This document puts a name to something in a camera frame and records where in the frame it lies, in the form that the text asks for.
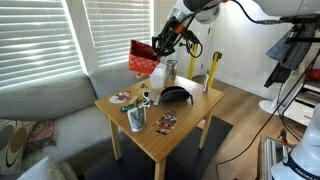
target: dark rug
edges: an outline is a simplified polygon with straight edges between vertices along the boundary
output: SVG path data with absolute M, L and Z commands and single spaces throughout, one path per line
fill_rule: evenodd
M 212 161 L 215 153 L 232 129 L 232 125 L 212 116 L 205 146 L 199 149 L 202 130 L 195 128 L 187 138 L 168 156 L 166 180 L 199 180 Z M 125 135 L 121 135 L 122 158 L 114 159 L 113 153 L 84 175 L 87 180 L 152 180 L 155 163 Z

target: patterned pillow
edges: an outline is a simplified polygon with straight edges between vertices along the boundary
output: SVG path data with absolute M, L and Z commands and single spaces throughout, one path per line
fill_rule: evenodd
M 19 171 L 28 136 L 34 121 L 0 119 L 0 175 Z
M 39 122 L 34 126 L 24 151 L 24 157 L 33 151 L 42 150 L 47 146 L 55 146 L 57 144 L 57 141 L 53 138 L 53 126 L 53 121 Z

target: throw pillow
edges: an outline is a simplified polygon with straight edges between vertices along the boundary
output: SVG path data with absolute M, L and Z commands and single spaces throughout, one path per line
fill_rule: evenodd
M 19 171 L 28 136 L 34 121 L 0 119 L 0 175 Z
M 49 156 L 44 157 L 37 164 L 33 165 L 18 180 L 65 180 L 57 164 Z
M 47 146 L 55 146 L 57 144 L 57 141 L 53 138 L 53 127 L 53 121 L 39 122 L 34 126 L 24 151 L 24 157 L 28 156 L 33 151 L 42 150 Z

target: red object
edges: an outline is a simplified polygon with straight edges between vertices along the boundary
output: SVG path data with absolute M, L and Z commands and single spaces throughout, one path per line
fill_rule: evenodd
M 311 69 L 306 71 L 307 78 L 320 81 L 320 69 Z
M 154 56 L 151 46 L 131 40 L 129 70 L 150 75 L 159 63 L 160 57 Z

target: table leg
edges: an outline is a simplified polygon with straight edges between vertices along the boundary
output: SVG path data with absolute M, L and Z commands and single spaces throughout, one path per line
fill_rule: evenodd
M 165 170 L 166 170 L 166 162 L 167 162 L 167 158 L 164 158 L 159 163 L 156 162 L 156 170 L 155 170 L 155 174 L 154 174 L 155 180 L 163 180 L 164 179 Z
M 206 142 L 208 131 L 209 131 L 209 127 L 210 127 L 210 123 L 211 123 L 211 118 L 212 118 L 212 109 L 210 110 L 210 113 L 205 118 L 206 121 L 205 121 L 203 130 L 202 130 L 199 149 L 202 149 L 203 146 L 204 146 L 204 143 Z
M 114 157 L 116 158 L 116 160 L 118 160 L 121 158 L 121 148 L 120 148 L 120 138 L 119 138 L 118 126 L 110 118 L 108 118 L 108 119 L 109 119 L 110 130 L 111 130 Z

